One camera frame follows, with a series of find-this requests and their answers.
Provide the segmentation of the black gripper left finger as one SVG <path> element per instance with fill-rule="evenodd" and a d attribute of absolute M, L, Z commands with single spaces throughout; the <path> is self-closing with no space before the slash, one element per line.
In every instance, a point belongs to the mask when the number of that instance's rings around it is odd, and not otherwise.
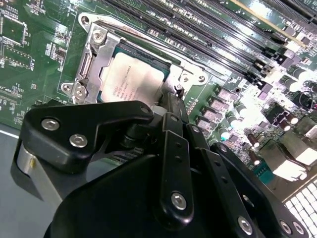
<path fill-rule="evenodd" d="M 14 182 L 56 208 L 76 189 L 112 170 L 154 156 L 161 164 L 155 217 L 194 217 L 186 122 L 168 93 L 150 108 L 140 101 L 36 106 L 24 117 L 11 166 Z"/>

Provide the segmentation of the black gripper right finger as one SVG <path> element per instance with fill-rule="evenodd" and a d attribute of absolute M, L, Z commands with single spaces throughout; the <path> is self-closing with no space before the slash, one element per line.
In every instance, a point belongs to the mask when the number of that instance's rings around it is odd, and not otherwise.
<path fill-rule="evenodd" d="M 308 232 L 276 196 L 224 144 L 209 146 L 202 131 L 189 123 L 185 104 L 176 111 L 186 122 L 195 203 L 214 238 L 307 238 Z"/>

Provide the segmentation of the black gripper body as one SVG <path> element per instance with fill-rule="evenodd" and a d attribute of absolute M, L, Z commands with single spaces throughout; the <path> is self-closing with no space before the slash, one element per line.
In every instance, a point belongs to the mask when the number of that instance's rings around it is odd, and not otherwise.
<path fill-rule="evenodd" d="M 146 156 L 71 192 L 59 205 L 47 238 L 233 238 L 220 199 L 206 177 L 191 172 L 194 218 L 171 231 L 155 217 L 161 164 Z"/>

